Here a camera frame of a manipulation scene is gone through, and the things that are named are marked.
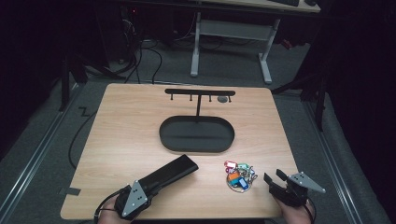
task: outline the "table leg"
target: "table leg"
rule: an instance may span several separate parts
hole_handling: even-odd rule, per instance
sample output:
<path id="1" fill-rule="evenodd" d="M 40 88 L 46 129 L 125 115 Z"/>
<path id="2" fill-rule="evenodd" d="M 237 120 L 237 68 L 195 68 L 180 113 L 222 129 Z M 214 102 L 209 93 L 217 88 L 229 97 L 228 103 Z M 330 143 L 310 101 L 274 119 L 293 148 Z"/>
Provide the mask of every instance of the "table leg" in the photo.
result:
<path id="1" fill-rule="evenodd" d="M 194 45 L 194 52 L 192 53 L 192 62 L 191 62 L 192 77 L 198 76 L 200 33 L 201 33 L 201 12 L 197 12 L 197 22 L 195 27 L 195 45 Z"/>
<path id="2" fill-rule="evenodd" d="M 277 27 L 279 26 L 279 23 L 280 23 L 280 19 L 275 20 L 274 25 L 271 29 L 269 38 L 267 40 L 267 44 L 265 46 L 264 53 L 259 54 L 260 65 L 262 66 L 262 75 L 264 76 L 264 82 L 266 84 L 272 83 L 270 71 L 268 69 L 268 64 L 267 64 L 267 57 L 270 52 L 271 46 L 274 42 L 274 38 L 275 38 Z"/>

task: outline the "pile of keychains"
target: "pile of keychains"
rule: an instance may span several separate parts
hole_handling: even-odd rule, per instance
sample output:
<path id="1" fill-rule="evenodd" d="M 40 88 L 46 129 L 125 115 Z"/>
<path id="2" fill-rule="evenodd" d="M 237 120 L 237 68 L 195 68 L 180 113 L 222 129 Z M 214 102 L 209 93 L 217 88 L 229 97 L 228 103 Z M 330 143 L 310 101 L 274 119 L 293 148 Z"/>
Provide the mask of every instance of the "pile of keychains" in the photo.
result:
<path id="1" fill-rule="evenodd" d="M 250 189 L 253 180 L 257 178 L 253 166 L 246 163 L 236 163 L 233 161 L 224 162 L 227 173 L 227 185 L 236 192 L 245 192 Z"/>

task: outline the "desk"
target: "desk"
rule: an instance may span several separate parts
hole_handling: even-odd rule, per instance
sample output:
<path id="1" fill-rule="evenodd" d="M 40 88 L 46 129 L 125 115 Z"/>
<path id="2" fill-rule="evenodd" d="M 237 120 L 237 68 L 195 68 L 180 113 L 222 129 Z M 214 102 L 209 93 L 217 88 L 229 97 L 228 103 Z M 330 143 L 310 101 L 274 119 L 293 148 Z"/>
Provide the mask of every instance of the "desk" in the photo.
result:
<path id="1" fill-rule="evenodd" d="M 227 119 L 235 130 L 231 147 L 220 154 L 191 153 L 199 170 L 166 187 L 140 219 L 277 217 L 280 211 L 262 180 L 276 168 L 297 173 L 271 92 L 264 88 L 110 84 L 105 92 L 71 188 L 61 211 L 65 219 L 87 219 L 98 204 L 127 183 L 149 175 L 181 154 L 161 143 L 162 122 L 174 115 L 194 115 L 196 97 L 170 95 L 166 88 L 232 90 L 231 103 L 203 97 L 201 115 Z M 258 178 L 245 193 L 226 185 L 225 161 L 246 162 Z M 278 178 L 278 184 L 284 186 Z"/>
<path id="2" fill-rule="evenodd" d="M 318 5 L 311 7 L 307 3 L 305 3 L 304 0 L 300 0 L 300 4 L 297 7 L 287 6 L 266 0 L 201 0 L 200 3 L 202 2 L 238 5 L 244 7 L 264 7 L 297 12 L 320 12 L 320 8 L 318 7 Z M 237 22 L 201 20 L 201 13 L 198 13 L 195 26 L 195 45 L 192 54 L 191 76 L 198 76 L 200 35 L 219 35 L 232 38 L 244 38 L 265 41 L 266 44 L 262 50 L 262 53 L 259 54 L 259 61 L 262 67 L 264 82 L 266 84 L 271 84 L 272 79 L 266 60 L 272 43 L 274 42 L 279 23 L 280 19 L 275 19 L 273 25 L 267 26 Z"/>

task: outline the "dark background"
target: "dark background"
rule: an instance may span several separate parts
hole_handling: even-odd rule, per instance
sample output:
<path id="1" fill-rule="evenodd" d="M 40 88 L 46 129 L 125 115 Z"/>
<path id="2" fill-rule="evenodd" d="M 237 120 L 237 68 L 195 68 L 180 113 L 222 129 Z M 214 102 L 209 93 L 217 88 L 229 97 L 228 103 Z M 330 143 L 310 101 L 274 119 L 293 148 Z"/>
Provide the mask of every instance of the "dark background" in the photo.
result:
<path id="1" fill-rule="evenodd" d="M 348 20 L 325 22 L 319 30 L 314 21 L 298 25 L 302 19 L 286 18 L 276 42 L 287 39 L 293 45 L 312 44 L 297 79 L 320 73 L 323 59 L 331 61 L 326 90 L 337 118 L 378 200 L 396 222 L 391 211 L 396 199 L 396 170 L 392 165 L 396 146 L 395 1 L 335 0 L 319 4 L 323 15 Z M 66 53 L 72 49 L 108 65 L 110 44 L 106 42 L 106 31 L 118 18 L 114 6 L 107 9 L 114 17 L 104 17 L 102 10 L 88 3 L 0 3 L 0 158 L 49 97 L 62 73 Z M 190 12 L 165 10 L 161 18 L 147 16 L 157 15 L 159 10 L 147 10 L 147 35 L 165 43 L 171 44 L 172 29 L 186 29 L 186 23 L 178 21 L 190 24 Z M 331 55 L 337 47 L 339 50 Z"/>

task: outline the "gray carpet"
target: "gray carpet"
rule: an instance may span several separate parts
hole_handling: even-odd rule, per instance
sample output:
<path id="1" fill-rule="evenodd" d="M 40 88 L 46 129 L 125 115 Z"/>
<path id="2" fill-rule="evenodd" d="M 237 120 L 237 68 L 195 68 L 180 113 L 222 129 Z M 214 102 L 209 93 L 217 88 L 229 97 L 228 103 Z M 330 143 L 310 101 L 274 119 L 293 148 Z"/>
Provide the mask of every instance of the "gray carpet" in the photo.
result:
<path id="1" fill-rule="evenodd" d="M 147 42 L 145 47 L 154 46 Z M 189 42 L 179 42 L 172 48 L 158 44 L 153 49 L 161 53 L 162 65 L 155 80 L 162 82 L 186 83 L 195 85 L 265 87 L 274 89 L 294 78 L 309 46 L 286 50 L 274 45 L 268 57 L 268 64 L 274 83 L 270 86 L 263 83 L 260 65 L 257 59 L 260 42 L 249 42 L 243 46 L 235 43 L 204 43 L 203 48 L 217 48 L 201 51 L 200 74 L 191 78 L 191 49 Z M 152 75 L 160 64 L 160 56 L 151 50 L 144 49 L 142 62 L 138 67 L 141 82 L 150 82 Z M 112 64 L 112 69 L 120 67 Z M 68 161 L 68 150 L 78 128 L 97 110 L 105 87 L 116 82 L 102 76 L 90 76 L 89 82 L 82 88 L 58 132 L 50 142 L 49 150 L 28 188 L 15 207 L 8 223 L 79 223 L 80 221 L 63 220 L 60 211 L 64 195 L 59 194 L 60 188 L 67 188 L 73 178 L 74 169 Z M 130 83 L 137 82 L 133 73 Z M 339 198 L 339 193 L 330 175 L 321 144 L 316 134 L 316 127 L 310 122 L 304 104 L 300 102 L 298 91 L 287 91 L 275 95 L 276 106 L 281 117 L 286 135 L 290 142 L 293 156 L 300 171 L 304 171 L 327 190 L 325 194 L 311 192 L 310 195 L 318 210 L 318 224 L 349 223 L 348 215 Z M 35 152 L 46 130 L 58 115 L 60 106 L 60 85 L 52 92 L 51 97 L 32 116 L 28 127 L 8 155 L 0 162 L 0 202 L 3 202 L 12 190 L 24 166 Z M 89 134 L 91 119 L 77 135 L 72 147 L 72 161 L 78 163 L 79 156 Z M 332 154 L 337 161 L 350 194 L 359 209 L 362 223 L 390 223 L 384 210 L 377 202 L 375 195 L 365 179 L 347 141 L 339 127 L 332 104 L 327 98 L 323 117 L 324 136 Z M 284 223 L 282 218 L 275 218 Z"/>

